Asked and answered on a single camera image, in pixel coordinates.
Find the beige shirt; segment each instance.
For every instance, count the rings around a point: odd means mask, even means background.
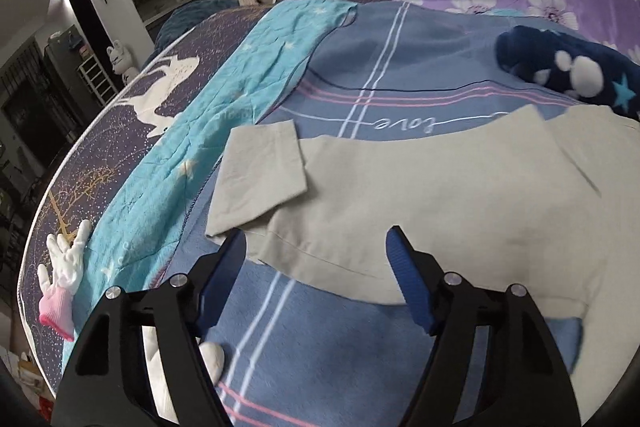
[[[524,284],[546,317],[583,318],[572,382],[583,421],[640,343],[640,131],[608,107],[544,121],[532,106],[468,131],[394,142],[297,140],[292,122],[235,128],[207,235],[363,301],[403,302],[385,254],[417,250],[478,287]]]

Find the blue star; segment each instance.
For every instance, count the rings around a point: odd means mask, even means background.
[[[626,73],[622,73],[622,78],[620,80],[620,83],[613,83],[613,88],[616,90],[616,101],[613,103],[613,107],[621,105],[625,112],[629,112],[629,100],[635,97],[636,93],[629,89],[626,80]]]

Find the metal screw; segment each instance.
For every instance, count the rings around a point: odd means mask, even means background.
[[[115,299],[116,297],[119,297],[121,293],[122,290],[119,286],[112,286],[104,294],[108,299]]]
[[[516,297],[524,297],[527,294],[527,289],[522,284],[514,284],[511,286],[511,293]]]
[[[187,284],[187,281],[187,276],[184,273],[177,273],[169,279],[169,284],[174,288],[179,288],[180,286]]]
[[[446,282],[449,286],[458,286],[462,283],[462,277],[455,272],[448,272],[444,274],[444,282]]]

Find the pink stripe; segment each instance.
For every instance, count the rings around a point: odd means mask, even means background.
[[[342,100],[331,100],[331,99],[327,99],[327,98],[323,98],[320,96],[315,96],[309,92],[307,92],[304,88],[300,89],[300,91],[307,97],[307,98],[311,98],[313,100],[319,100],[320,102],[331,102],[331,103],[338,103],[338,104],[342,104],[342,105],[353,105],[353,102],[347,102],[347,101],[342,101]],[[539,100],[536,98],[532,98],[528,95],[525,94],[516,94],[513,92],[501,92],[500,90],[492,90],[491,92],[485,93],[485,94],[471,94],[469,96],[463,96],[462,98],[459,98],[457,100],[451,100],[450,102],[440,102],[440,103],[403,103],[403,104],[397,104],[397,103],[373,103],[373,102],[369,102],[367,105],[373,105],[376,107],[435,107],[435,106],[439,106],[439,105],[449,105],[451,103],[457,103],[457,102],[461,102],[462,100],[466,100],[468,98],[486,98],[488,96],[492,96],[494,94],[503,94],[506,96],[512,96],[514,98],[521,98],[523,100],[529,100],[529,102],[533,102],[533,103],[543,103],[545,105],[559,105],[560,107],[570,107],[572,104],[571,102],[567,101],[567,102],[556,102],[556,101],[551,101],[551,100]],[[357,103],[356,105],[364,105],[366,102],[362,102],[362,103]]]
[[[253,403],[253,402],[247,400],[246,398],[240,396],[238,393],[236,393],[232,389],[229,389],[221,381],[218,382],[218,387],[220,389],[222,389],[225,393],[227,393],[229,396],[231,396],[233,399],[238,400],[238,402],[241,402],[243,405],[245,405],[247,407],[251,407],[252,409],[255,409],[257,411],[263,412],[265,414],[269,414],[269,415],[271,415],[273,417],[276,417],[276,418],[279,418],[281,420],[284,420],[285,422],[293,423],[293,425],[299,425],[300,427],[318,427],[317,425],[313,425],[312,423],[307,423],[307,422],[304,422],[302,420],[298,420],[296,418],[292,418],[291,416],[287,416],[286,414],[282,414],[282,413],[279,413],[277,411],[274,411],[274,410],[271,410],[271,409],[267,409],[266,407],[258,405],[257,403]]]
[[[237,420],[240,420],[242,422],[247,422],[251,425],[255,425],[256,427],[271,427],[271,425],[268,425],[266,423],[262,423],[262,422],[258,422],[258,420],[254,420],[253,418],[249,418],[247,416],[244,416],[240,413],[234,412],[233,409],[231,409],[231,407],[227,407],[225,405],[225,411],[229,416],[233,416],[234,418],[236,418]]]
[[[356,97],[356,96],[350,96],[348,94],[338,94],[335,92],[330,92],[330,91],[325,91],[323,89],[320,89],[319,87],[314,86],[313,84],[311,84],[311,82],[309,82],[308,80],[304,80],[303,82],[301,82],[301,85],[304,84],[305,88],[311,89],[319,94],[324,94],[325,96],[330,96],[333,98],[344,98],[347,100],[351,100],[351,101],[358,101],[360,100],[360,97]],[[510,91],[507,91],[506,94],[511,94],[512,91],[514,92],[520,92],[519,89],[516,89],[515,87],[504,87],[502,86],[503,89],[511,89]],[[417,100],[427,100],[427,101],[431,101],[431,100],[451,100],[457,96],[460,96],[462,94],[467,94],[470,92],[474,92],[474,91],[481,91],[481,90],[487,90],[487,89],[499,89],[498,87],[495,86],[481,86],[481,87],[473,87],[471,89],[467,89],[465,91],[456,93],[456,94],[452,94],[449,96],[432,96],[429,98],[422,98],[422,97],[404,97],[404,98],[400,98],[400,97],[392,97],[392,96],[376,96],[375,100],[382,100],[382,101],[391,101],[391,100],[398,100],[400,102],[402,101],[407,101],[407,102],[416,102]],[[542,99],[544,100],[559,100],[559,97],[557,96],[550,96],[548,94],[542,93],[542,92],[532,92],[530,93],[531,96],[539,96],[542,97]]]

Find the light blue blanket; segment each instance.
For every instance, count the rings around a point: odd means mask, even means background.
[[[178,244],[191,203],[222,155],[233,127],[256,123],[278,101],[318,42],[354,3],[278,4],[129,175],[87,245],[74,297],[78,331],[108,287],[148,288]],[[74,343],[65,342],[63,367]]]

